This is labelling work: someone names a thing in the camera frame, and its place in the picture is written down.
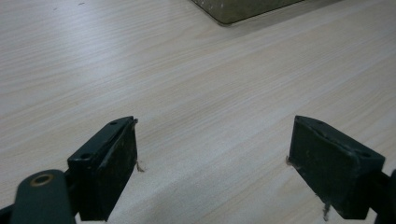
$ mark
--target light wood grain surface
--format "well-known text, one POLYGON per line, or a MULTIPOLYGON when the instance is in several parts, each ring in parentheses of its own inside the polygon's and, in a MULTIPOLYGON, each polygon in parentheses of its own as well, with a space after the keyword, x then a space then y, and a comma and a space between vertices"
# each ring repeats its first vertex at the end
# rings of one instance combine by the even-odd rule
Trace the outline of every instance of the light wood grain surface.
POLYGON ((325 223, 285 164, 293 118, 383 154, 390 175, 396 2, 323 3, 221 27, 189 0, 2 0, 0 206, 133 115, 146 172, 108 223, 325 223))

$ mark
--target black bracket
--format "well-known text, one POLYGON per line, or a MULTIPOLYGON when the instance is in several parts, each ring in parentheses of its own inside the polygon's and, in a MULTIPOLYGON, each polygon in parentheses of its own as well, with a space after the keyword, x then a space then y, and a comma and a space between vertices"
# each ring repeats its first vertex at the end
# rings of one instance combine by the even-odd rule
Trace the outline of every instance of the black bracket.
POLYGON ((396 170, 382 173, 385 157, 316 119, 294 120, 289 162, 308 186, 345 219, 396 223, 396 170))
POLYGON ((109 122, 68 160, 69 170, 42 171, 18 186, 0 223, 76 223, 108 220, 137 160, 134 126, 127 117, 109 122))

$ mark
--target wooden floor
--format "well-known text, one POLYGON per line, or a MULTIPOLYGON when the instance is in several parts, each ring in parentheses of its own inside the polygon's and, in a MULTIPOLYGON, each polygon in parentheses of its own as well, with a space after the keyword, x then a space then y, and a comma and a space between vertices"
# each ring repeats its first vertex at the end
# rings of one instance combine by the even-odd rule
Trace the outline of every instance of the wooden floor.
POLYGON ((0 206, 133 115, 146 172, 108 223, 325 223, 285 164, 295 115, 396 168, 396 1, 327 2, 221 27, 189 0, 2 0, 0 206))

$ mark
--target round hole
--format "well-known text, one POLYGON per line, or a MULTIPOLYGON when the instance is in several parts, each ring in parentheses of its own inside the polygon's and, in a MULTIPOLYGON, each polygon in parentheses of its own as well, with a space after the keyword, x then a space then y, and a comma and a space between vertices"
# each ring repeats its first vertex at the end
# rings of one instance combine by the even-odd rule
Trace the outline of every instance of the round hole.
POLYGON ((30 185, 32 187, 40 187, 48 184, 52 179, 53 179, 53 175, 51 174, 39 175, 30 182, 30 185))
POLYGON ((87 160, 91 157, 91 153, 84 153, 80 156, 83 160, 87 160))

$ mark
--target wood laminate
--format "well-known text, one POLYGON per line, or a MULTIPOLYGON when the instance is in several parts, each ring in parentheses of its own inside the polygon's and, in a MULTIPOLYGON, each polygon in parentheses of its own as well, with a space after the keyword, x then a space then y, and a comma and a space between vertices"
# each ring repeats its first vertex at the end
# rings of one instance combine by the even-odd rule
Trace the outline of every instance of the wood laminate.
MULTIPOLYGON (((108 223, 325 223, 285 163, 293 118, 381 153, 390 175, 395 21, 394 0, 227 28, 188 0, 2 0, 0 206, 25 177, 65 171, 106 123, 133 115, 146 172, 133 173, 108 223)), ((374 219, 332 210, 329 223, 374 219)))

